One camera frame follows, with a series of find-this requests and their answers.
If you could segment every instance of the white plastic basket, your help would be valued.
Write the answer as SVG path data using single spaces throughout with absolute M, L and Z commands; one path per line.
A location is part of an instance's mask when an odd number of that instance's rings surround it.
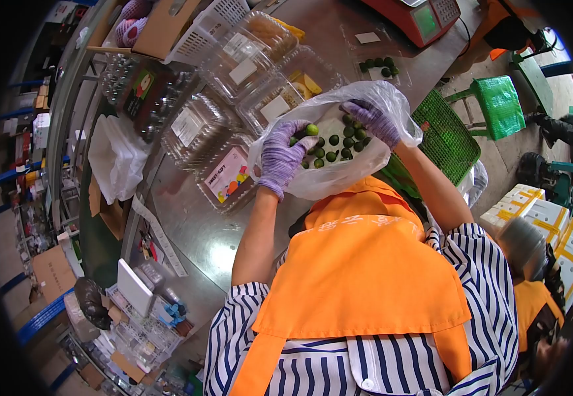
M 204 53 L 248 12 L 246 0 L 215 0 L 198 14 L 163 64 L 177 61 L 198 66 Z

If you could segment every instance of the green stool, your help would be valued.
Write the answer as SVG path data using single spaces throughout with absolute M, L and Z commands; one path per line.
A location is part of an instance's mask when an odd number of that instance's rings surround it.
M 484 122 L 473 122 L 465 100 L 472 95 L 480 103 Z M 511 77 L 507 75 L 473 79 L 469 89 L 445 98 L 449 103 L 460 99 L 469 115 L 471 123 L 466 127 L 472 136 L 486 136 L 488 139 L 499 140 L 526 127 L 518 93 L 515 91 Z

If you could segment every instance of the green basket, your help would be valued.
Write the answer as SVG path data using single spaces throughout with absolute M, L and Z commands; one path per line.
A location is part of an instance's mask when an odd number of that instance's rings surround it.
M 423 142 L 418 147 L 442 170 L 454 186 L 460 184 L 480 158 L 480 146 L 469 134 L 456 112 L 449 107 L 440 93 L 433 89 L 414 110 L 412 118 L 423 130 Z M 390 156 L 390 161 L 383 170 L 386 176 L 396 179 L 401 189 L 409 195 L 414 196 L 414 193 L 418 192 L 414 181 L 396 154 Z

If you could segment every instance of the blue glove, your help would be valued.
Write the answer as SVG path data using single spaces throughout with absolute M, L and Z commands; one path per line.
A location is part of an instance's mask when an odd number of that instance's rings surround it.
M 262 175 L 258 185 L 273 191 L 280 202 L 284 199 L 284 189 L 293 180 L 295 169 L 302 166 L 304 154 L 319 140 L 317 136 L 306 136 L 289 147 L 291 136 L 310 123 L 306 120 L 281 123 L 269 132 L 262 145 Z

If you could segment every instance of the white button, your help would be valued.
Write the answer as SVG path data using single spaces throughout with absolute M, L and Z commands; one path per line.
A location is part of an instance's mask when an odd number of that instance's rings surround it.
M 372 382 L 372 380 L 369 378 L 364 379 L 364 381 L 361 383 L 361 389 L 365 390 L 374 389 L 374 382 Z

